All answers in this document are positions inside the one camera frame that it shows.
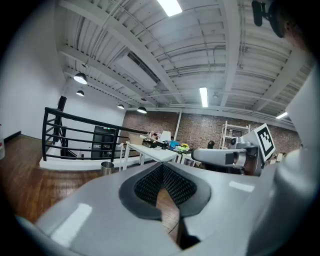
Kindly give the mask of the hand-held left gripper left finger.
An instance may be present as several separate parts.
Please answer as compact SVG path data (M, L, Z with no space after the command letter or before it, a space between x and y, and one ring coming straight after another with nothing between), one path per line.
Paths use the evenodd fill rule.
M55 256L179 253L163 227L161 211L135 192L161 168L160 163L147 164L86 183L38 219L36 241Z

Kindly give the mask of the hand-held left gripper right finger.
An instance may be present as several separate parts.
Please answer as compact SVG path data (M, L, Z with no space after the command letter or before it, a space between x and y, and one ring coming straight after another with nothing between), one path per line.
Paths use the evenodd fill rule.
M180 204L180 223L199 242L180 249L165 240L169 253L252 253L258 221L268 203L275 166L268 165L260 176L246 176L165 163L168 169L196 185L195 193Z

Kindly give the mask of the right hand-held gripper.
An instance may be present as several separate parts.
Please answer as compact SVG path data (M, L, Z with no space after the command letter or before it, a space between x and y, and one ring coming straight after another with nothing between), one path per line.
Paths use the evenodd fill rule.
M241 137L233 137L228 149L198 148L191 152L191 157L209 165L245 165L247 156L252 155L264 164L275 150L269 127L264 123Z

